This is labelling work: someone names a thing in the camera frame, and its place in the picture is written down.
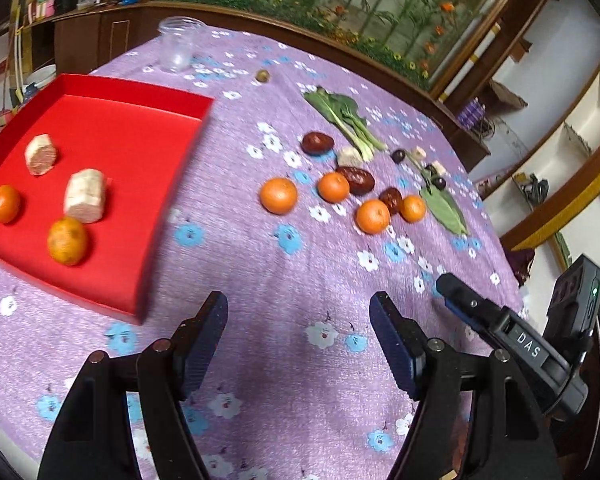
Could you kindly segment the small white sugarcane piece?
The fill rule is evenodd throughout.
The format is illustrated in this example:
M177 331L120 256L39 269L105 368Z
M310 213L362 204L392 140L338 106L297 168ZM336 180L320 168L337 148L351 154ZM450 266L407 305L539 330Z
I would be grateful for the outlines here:
M337 165L339 167L363 168L364 164L362 155L353 146L346 146L337 153Z

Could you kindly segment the small orange tangerine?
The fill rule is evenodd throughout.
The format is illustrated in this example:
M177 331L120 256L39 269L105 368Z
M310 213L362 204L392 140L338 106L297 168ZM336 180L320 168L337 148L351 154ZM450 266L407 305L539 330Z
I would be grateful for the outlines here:
M350 194L349 181L338 171L324 174L317 182L317 193L327 203L339 204Z

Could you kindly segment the clear plastic cup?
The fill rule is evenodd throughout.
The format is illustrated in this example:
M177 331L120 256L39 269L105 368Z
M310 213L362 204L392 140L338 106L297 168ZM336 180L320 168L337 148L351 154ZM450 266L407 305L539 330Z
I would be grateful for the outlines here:
M164 72L179 73L189 66L199 34L207 27L189 16L169 16L158 26L159 63Z

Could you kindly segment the dark purple grape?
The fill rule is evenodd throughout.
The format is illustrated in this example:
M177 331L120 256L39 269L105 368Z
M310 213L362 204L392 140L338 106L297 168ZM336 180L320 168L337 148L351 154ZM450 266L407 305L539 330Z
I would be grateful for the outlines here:
M398 148L391 153L391 159L396 165L402 164L406 159L406 151L403 148Z

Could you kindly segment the small green olive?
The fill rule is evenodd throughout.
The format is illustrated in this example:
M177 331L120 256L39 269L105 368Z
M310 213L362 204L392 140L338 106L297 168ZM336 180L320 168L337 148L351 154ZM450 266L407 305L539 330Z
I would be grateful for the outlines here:
M267 70L258 70L256 73L256 79L261 84L266 84L267 82L270 81L271 75Z

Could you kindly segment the pale sugarcane chunk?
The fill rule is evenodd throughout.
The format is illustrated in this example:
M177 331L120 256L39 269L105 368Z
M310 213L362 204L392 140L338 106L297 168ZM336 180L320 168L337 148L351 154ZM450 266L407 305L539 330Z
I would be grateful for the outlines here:
M24 151L26 166L34 176L42 176L55 165L57 150L47 133L35 136Z
M86 168L73 174L68 181L64 214L81 223L94 223L104 215L105 176L94 168Z

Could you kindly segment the pale banana slice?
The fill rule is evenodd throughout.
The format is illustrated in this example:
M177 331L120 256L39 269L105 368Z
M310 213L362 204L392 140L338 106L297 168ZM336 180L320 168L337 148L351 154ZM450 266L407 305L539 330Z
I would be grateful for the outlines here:
M427 157L426 151L420 146L416 146L416 148L414 148L412 151L412 154L417 160L424 160Z
M434 162L432 162L431 166L432 166L432 168L434 168L434 170L436 170L436 173L441 177L444 177L448 173L446 171L446 169L444 168L444 166L442 165L442 163L439 162L438 160L435 160Z

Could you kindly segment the blue grey thermos jug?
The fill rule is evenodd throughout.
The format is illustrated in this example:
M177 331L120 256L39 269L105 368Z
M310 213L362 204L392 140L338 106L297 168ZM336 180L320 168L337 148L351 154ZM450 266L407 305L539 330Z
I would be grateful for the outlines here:
M23 93L23 104L27 104L38 92L40 88L36 84L28 84Z

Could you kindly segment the wrinkled red jujube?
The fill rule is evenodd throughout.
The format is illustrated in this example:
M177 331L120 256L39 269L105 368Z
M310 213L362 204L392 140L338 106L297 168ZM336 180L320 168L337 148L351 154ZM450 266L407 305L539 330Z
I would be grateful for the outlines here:
M339 166L336 171L349 183L350 193L354 196L364 196L375 187L373 175L365 169L353 166Z

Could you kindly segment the yellowish tangerine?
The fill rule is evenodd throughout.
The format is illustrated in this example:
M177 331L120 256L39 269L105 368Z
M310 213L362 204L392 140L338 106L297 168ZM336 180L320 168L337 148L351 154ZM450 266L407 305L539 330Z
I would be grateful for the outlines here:
M76 219L65 217L55 221L47 234L47 251L52 259L64 266L74 266L85 255L87 232Z

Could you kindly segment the large orange tangerine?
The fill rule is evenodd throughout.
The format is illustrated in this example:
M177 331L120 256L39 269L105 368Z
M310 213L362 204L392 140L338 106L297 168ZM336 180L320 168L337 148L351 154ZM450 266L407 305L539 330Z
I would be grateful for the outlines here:
M298 190L287 178L273 178L261 186L259 192L262 207L271 214L289 214L298 202Z

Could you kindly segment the large green leaf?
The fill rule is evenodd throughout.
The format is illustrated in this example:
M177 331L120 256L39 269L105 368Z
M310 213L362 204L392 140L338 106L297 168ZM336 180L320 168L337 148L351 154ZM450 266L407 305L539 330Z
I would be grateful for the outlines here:
M468 236L468 224L463 211L450 193L448 184L444 191L439 191L431 184L432 175L425 169L428 164L423 160L417 160L412 152L407 152L406 157L422 178L419 195L426 202L430 214L450 233L456 236Z

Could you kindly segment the red square tray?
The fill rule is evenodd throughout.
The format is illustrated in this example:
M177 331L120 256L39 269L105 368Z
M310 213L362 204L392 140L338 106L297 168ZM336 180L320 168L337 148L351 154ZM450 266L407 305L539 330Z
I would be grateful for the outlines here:
M147 82L58 76L0 133L0 263L142 322L166 212L212 105Z

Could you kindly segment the purple floral tablecloth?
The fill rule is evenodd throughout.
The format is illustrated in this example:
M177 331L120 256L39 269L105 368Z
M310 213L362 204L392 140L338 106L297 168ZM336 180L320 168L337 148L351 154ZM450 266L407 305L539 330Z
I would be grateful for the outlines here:
M424 331L477 353L482 341L434 287L456 274L497 304L522 301L500 240L443 134L423 114L348 70L276 44L273 54L224 49L201 32L181 74L158 64L149 41L99 69L102 76L162 84L214 99L175 197L155 267L146 321L133 326L62 301L0 267L0 434L38 460L87 358L142 350L171 335L212 290L230 318L202 387L184 404L215 479L382 479L410 428L415 405L396 388L368 320L370 296L388 292ZM261 84L258 70L271 79ZM314 185L332 155L299 141L325 130L303 92L352 96L390 148L420 146L446 171L468 236L434 217L394 217L384 232L358 230L358 200L332 205ZM266 181L298 190L289 214L265 210Z

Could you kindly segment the dark red jujube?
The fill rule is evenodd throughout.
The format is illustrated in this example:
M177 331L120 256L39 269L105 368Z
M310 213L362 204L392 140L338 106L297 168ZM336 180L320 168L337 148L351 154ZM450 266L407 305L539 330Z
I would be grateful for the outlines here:
M334 139L326 133L311 131L302 136L302 151L311 156L321 156L334 148Z

